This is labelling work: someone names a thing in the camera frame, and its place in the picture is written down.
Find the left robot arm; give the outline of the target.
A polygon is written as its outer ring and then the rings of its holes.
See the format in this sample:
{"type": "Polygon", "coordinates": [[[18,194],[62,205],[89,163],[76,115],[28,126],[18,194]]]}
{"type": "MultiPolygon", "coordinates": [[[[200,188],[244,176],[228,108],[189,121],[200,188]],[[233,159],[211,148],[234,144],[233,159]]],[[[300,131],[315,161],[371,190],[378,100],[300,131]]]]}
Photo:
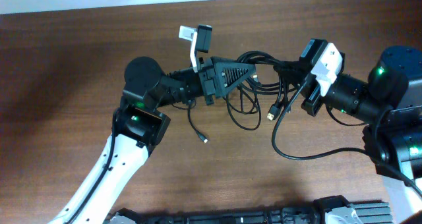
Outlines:
{"type": "Polygon", "coordinates": [[[88,176],[52,223],[102,223],[131,177],[162,141],[171,119],[159,107],[224,97],[254,74],[252,63],[211,57],[201,68],[166,74],[151,57],[137,57],[126,67],[111,134],[88,176]]]}

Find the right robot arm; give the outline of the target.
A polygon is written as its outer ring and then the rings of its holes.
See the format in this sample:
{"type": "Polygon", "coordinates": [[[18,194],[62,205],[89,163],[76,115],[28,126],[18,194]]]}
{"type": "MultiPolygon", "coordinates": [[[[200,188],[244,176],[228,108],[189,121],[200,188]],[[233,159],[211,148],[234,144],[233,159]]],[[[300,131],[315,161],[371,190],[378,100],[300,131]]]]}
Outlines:
{"type": "Polygon", "coordinates": [[[315,116],[322,105],[363,121],[365,151],[384,179],[396,217],[421,222],[421,51],[385,49],[363,82],[342,72],[335,52],[327,69],[313,71],[302,108],[315,116]]]}

